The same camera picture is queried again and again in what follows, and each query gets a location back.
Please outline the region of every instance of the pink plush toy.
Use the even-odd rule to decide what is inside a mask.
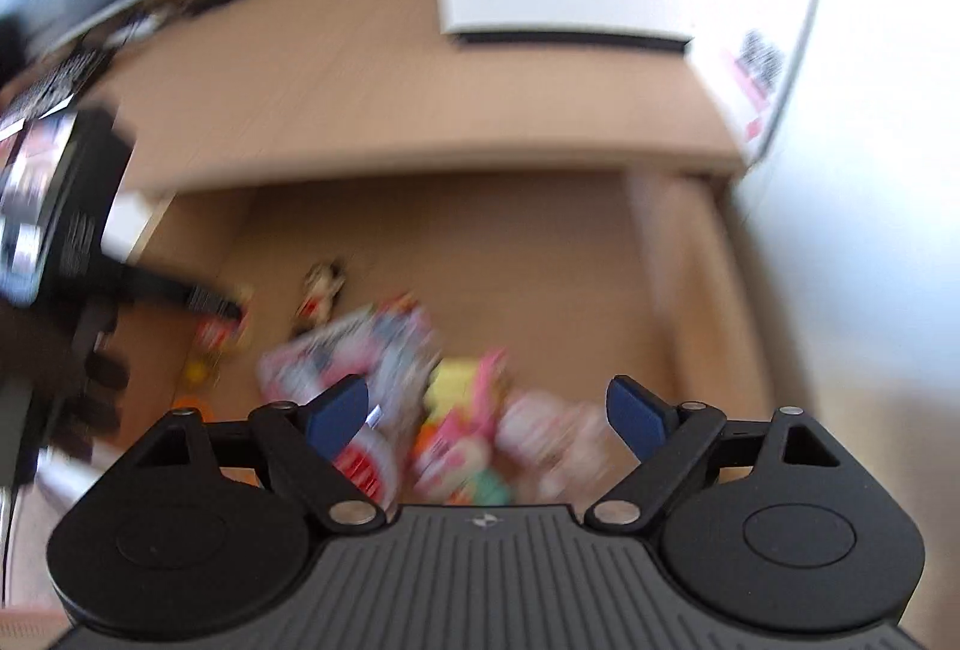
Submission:
[[[507,397],[496,447],[527,469],[523,500],[578,506],[598,497],[596,484],[608,468],[607,436],[601,407],[522,391]]]

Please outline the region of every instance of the white wall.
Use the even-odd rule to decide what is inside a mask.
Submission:
[[[819,415],[923,531],[904,626],[960,646],[960,0],[821,0],[734,203]]]

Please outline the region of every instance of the open drawer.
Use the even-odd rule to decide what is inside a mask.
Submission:
[[[413,292],[450,355],[508,350],[514,386],[602,403],[631,375],[665,399],[766,417],[757,340],[709,189],[620,172],[458,173],[183,194],[144,265],[253,286],[251,343],[205,401],[219,420],[263,401],[254,367],[285,342],[315,261],[347,271],[335,314]],[[118,443],[170,406],[195,321],[125,311],[131,362]]]

